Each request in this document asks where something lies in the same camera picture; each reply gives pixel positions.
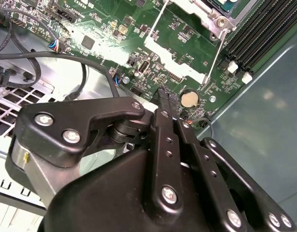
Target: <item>ventilation grille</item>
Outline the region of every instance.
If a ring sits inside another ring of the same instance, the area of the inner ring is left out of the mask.
[[[55,102],[49,90],[29,87],[0,88],[0,136],[12,136],[17,114],[22,106],[40,102]]]
[[[297,0],[265,0],[228,43],[228,58],[245,71],[297,23]]]

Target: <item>integrated circuit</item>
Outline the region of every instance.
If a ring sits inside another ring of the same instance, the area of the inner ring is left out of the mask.
[[[85,35],[81,44],[83,47],[87,48],[88,50],[91,50],[95,44],[95,41],[91,37]]]
[[[140,27],[140,30],[143,31],[143,32],[147,32],[148,27],[145,26],[145,25],[142,25],[142,26]]]
[[[124,23],[126,23],[128,26],[130,26],[133,23],[133,20],[129,17],[124,17]]]
[[[113,32],[113,35],[118,36],[118,35],[119,35],[119,30],[116,29],[116,30]]]

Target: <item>screw hole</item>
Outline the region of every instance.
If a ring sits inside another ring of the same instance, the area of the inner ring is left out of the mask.
[[[25,77],[26,80],[32,80],[33,79],[33,75],[31,73],[29,73],[29,72],[24,72],[23,77]]]
[[[170,143],[170,144],[173,142],[173,140],[172,140],[171,138],[169,138],[169,137],[168,137],[166,140],[167,140],[167,142]]]
[[[148,137],[148,133],[144,131],[144,132],[141,132],[139,134],[139,136],[140,136],[141,139],[146,139]]]
[[[217,176],[216,172],[214,172],[214,171],[211,171],[211,175],[214,176],[214,177]]]
[[[171,158],[172,157],[172,152],[171,151],[167,151],[166,152],[167,157]]]

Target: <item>metal rod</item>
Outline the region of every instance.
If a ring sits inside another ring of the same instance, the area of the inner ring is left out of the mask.
[[[155,27],[156,27],[156,25],[157,25],[159,19],[161,18],[161,16],[162,16],[164,10],[166,9],[166,6],[167,6],[167,4],[169,3],[169,1],[170,1],[170,0],[165,0],[165,1],[164,1],[164,5],[163,5],[163,7],[162,7],[162,10],[159,12],[159,15],[157,16],[157,18],[156,18],[156,20],[155,20],[155,22],[154,22],[154,24],[153,24],[151,30],[150,30],[149,33],[148,33],[147,38],[146,38],[145,40],[147,40],[148,38],[150,38],[150,36],[152,35],[152,33],[153,33],[153,31],[154,31],[154,29],[155,29]]]
[[[225,30],[225,31],[223,32],[222,42],[221,42],[220,47],[218,48],[218,51],[217,51],[217,54],[216,54],[215,59],[214,59],[214,61],[213,61],[211,70],[210,70],[210,72],[208,73],[208,78],[211,77],[211,74],[212,74],[213,68],[214,68],[214,66],[215,66],[217,57],[218,57],[219,53],[221,52],[222,46],[223,46],[223,44],[224,44],[224,41],[225,41],[225,38],[226,38],[226,35],[227,35],[228,32],[229,32],[229,31],[227,31],[227,30]]]

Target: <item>cable connector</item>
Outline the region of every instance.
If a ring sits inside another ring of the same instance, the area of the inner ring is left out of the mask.
[[[73,101],[74,99],[77,99],[79,96],[80,96],[80,93],[73,92],[73,93],[69,94],[67,97],[65,97],[65,99],[63,101],[64,102],[66,102],[66,101]]]

